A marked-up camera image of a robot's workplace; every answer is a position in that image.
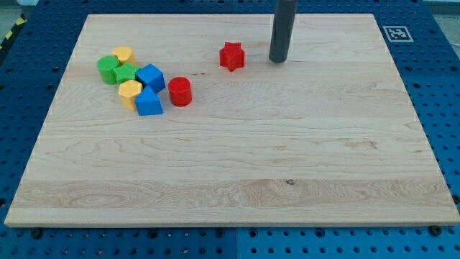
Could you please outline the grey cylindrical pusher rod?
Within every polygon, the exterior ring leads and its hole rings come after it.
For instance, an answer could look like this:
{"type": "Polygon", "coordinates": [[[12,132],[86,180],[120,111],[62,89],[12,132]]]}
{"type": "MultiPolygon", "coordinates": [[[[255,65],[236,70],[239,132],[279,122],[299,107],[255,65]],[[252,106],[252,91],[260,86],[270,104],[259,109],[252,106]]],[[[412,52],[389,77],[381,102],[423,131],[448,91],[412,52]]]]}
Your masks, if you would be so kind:
{"type": "Polygon", "coordinates": [[[284,63],[288,58],[297,9],[298,0],[277,1],[269,51],[269,59],[273,63],[284,63]]]}

